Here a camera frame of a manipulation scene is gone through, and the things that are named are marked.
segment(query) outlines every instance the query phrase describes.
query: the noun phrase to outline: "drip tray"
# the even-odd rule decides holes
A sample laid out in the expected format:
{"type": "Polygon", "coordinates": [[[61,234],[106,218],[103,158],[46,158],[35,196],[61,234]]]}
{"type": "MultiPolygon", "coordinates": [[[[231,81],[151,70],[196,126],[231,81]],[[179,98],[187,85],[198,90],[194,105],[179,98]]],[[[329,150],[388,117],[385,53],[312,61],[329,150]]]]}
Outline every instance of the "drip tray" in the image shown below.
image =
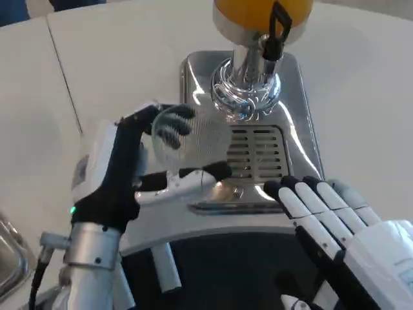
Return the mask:
{"type": "Polygon", "coordinates": [[[235,186],[264,183],[288,175],[281,131],[276,126],[232,126],[227,152],[235,186]]]}
{"type": "MultiPolygon", "coordinates": [[[[182,66],[181,102],[216,109],[211,98],[214,70],[231,52],[204,51],[188,56],[182,66]]],[[[285,175],[323,178],[323,169],[308,110],[301,73],[293,55],[280,66],[281,93],[269,110],[258,110],[248,120],[231,122],[227,152],[233,175],[219,182],[201,203],[190,209],[205,215],[282,212],[263,191],[268,180],[285,175]]]]}

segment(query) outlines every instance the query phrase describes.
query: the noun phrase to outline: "drip tray grate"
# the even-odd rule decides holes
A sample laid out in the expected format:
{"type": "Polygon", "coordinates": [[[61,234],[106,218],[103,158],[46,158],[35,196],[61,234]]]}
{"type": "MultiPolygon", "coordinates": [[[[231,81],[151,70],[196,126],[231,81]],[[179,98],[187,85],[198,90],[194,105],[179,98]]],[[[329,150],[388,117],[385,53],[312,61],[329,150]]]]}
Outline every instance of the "drip tray grate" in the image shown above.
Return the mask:
{"type": "Polygon", "coordinates": [[[231,183],[264,183],[288,175],[283,135],[277,126],[232,125],[227,161],[231,183]]]}

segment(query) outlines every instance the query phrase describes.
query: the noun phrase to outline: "robotic arm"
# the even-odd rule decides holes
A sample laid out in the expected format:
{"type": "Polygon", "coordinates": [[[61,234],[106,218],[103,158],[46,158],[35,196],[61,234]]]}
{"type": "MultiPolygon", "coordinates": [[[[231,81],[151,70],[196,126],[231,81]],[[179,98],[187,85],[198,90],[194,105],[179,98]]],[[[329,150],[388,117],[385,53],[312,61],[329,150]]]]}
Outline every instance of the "robotic arm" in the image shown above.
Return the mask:
{"type": "MultiPolygon", "coordinates": [[[[346,309],[413,308],[410,222],[382,222],[354,189],[335,180],[287,176],[281,183],[266,182],[264,191],[296,228],[298,241],[327,281],[321,288],[331,286],[346,309]]],[[[317,298],[285,293],[285,309],[325,309],[317,298]]]]}
{"type": "MultiPolygon", "coordinates": [[[[142,205],[163,200],[200,200],[215,184],[231,175],[226,162],[201,168],[181,169],[178,175],[158,172],[140,176],[145,165],[141,136],[151,132],[154,118],[163,106],[148,104],[121,118],[104,122],[91,151],[78,162],[72,184],[72,230],[69,237],[43,233],[37,269],[32,282],[29,309],[35,309],[35,296],[54,249],[65,251],[65,288],[53,309],[112,310],[112,283],[119,253],[119,241],[129,221],[135,220],[142,205]]],[[[195,112],[177,105],[177,114],[156,134],[173,149],[180,147],[179,136],[190,133],[186,120],[195,112]]]]}

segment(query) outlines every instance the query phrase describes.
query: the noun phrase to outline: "clear plastic cup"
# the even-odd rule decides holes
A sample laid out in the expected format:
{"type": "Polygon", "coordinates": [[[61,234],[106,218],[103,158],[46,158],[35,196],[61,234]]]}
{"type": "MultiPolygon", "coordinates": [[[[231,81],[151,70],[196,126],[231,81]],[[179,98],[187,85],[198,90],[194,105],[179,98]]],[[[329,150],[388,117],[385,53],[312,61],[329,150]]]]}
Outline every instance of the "clear plastic cup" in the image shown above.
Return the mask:
{"type": "Polygon", "coordinates": [[[198,168],[210,163],[227,160],[227,150],[231,141],[231,130],[225,117],[216,110],[206,110],[191,106],[195,117],[183,119],[171,114],[168,108],[162,111],[152,125],[152,144],[156,159],[165,170],[177,173],[182,168],[198,168]],[[179,136],[180,148],[174,150],[156,132],[162,127],[162,118],[180,118],[191,128],[187,136],[179,136]]]}

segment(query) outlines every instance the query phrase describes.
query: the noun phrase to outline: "black handle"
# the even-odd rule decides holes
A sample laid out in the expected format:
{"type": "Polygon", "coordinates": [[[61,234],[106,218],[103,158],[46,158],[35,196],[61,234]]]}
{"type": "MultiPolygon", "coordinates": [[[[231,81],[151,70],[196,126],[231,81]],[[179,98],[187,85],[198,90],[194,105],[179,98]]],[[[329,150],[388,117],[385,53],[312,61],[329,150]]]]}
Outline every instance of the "black handle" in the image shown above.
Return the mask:
{"type": "Polygon", "coordinates": [[[269,38],[264,47],[263,57],[269,61],[277,61],[283,55],[284,43],[290,34],[292,19],[278,1],[274,2],[270,15],[269,38]],[[280,36],[277,36],[277,21],[283,26],[280,36]]]}
{"type": "Polygon", "coordinates": [[[270,16],[270,38],[274,37],[280,40],[282,43],[287,40],[288,35],[290,34],[292,26],[292,19],[285,10],[284,6],[282,6],[278,1],[274,2],[272,6],[271,16],[270,16]],[[277,21],[283,26],[283,32],[279,37],[277,37],[277,21]]]}

